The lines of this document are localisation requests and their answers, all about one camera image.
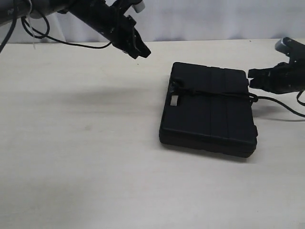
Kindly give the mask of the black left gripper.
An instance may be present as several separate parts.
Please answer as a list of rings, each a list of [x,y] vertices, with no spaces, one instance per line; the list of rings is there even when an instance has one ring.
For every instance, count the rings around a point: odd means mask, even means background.
[[[136,22],[124,14],[104,0],[93,0],[89,4],[89,26],[133,59],[148,57],[151,50],[136,38]]]

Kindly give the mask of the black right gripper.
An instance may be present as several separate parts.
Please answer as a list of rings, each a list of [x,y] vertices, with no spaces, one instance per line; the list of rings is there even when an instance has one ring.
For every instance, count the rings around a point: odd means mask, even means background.
[[[289,63],[281,62],[274,68],[250,69],[248,78],[253,78],[250,88],[270,90],[274,94],[304,91],[305,60],[290,59]]]

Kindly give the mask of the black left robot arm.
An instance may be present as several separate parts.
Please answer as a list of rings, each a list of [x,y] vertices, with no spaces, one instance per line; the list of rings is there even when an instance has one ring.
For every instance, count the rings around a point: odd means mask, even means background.
[[[104,0],[2,0],[0,24],[15,24],[17,19],[27,16],[39,19],[56,12],[69,12],[106,38],[115,48],[134,59],[147,58],[151,50],[136,30],[136,21],[130,15],[125,15],[130,7],[140,13],[145,4],[142,0],[116,0],[112,5]]]

